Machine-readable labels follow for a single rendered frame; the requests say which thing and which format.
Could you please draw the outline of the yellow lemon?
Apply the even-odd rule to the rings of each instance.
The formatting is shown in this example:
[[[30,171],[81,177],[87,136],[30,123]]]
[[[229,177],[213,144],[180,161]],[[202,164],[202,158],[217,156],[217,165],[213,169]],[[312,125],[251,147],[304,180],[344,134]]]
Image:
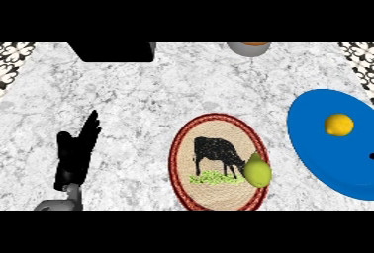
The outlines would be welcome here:
[[[353,120],[344,114],[330,115],[324,121],[324,131],[333,136],[347,136],[353,130]]]

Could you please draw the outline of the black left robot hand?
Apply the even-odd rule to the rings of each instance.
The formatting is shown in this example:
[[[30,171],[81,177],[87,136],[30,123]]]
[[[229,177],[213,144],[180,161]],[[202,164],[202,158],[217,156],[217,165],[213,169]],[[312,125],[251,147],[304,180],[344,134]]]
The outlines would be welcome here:
[[[98,112],[92,111],[78,137],[72,137],[66,131],[61,131],[58,134],[59,166],[55,180],[58,191],[62,191],[68,184],[81,185],[84,182],[99,133]]]

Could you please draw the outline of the blue oval placemat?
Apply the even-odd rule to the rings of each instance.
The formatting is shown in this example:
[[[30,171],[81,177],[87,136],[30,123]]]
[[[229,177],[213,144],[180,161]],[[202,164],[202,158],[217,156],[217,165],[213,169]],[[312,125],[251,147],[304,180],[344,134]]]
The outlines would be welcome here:
[[[334,114],[353,120],[347,136],[324,131]],[[315,89],[294,100],[287,123],[296,153],[318,179],[343,195],[374,201],[374,109],[349,94]]]

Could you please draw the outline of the green pear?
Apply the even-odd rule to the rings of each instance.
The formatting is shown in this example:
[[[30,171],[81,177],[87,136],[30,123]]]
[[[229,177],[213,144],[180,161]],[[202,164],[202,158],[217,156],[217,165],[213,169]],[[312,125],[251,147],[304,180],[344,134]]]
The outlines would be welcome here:
[[[263,188],[272,180],[272,169],[269,164],[262,160],[260,155],[254,153],[244,167],[244,176],[248,183],[256,188]]]

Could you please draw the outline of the grey pot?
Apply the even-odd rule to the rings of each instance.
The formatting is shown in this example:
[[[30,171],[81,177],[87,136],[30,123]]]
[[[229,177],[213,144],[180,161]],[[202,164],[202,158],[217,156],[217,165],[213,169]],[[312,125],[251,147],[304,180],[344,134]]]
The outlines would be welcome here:
[[[268,51],[270,44],[268,42],[229,42],[228,46],[238,55],[257,57]]]

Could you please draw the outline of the round cow print plate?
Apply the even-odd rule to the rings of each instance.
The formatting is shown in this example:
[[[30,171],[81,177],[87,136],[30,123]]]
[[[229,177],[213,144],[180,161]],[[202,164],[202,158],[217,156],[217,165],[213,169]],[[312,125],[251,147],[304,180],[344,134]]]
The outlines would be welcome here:
[[[188,210],[251,211],[260,207],[268,187],[253,186],[242,175],[254,154],[269,162],[256,131],[234,116],[205,114],[185,124],[170,149],[168,170]]]

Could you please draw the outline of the black appliance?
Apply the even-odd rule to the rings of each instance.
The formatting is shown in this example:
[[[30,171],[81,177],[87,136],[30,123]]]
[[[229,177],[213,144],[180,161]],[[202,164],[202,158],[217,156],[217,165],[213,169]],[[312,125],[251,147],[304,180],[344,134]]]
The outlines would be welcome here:
[[[69,47],[84,62],[152,62],[154,42],[71,42]]]

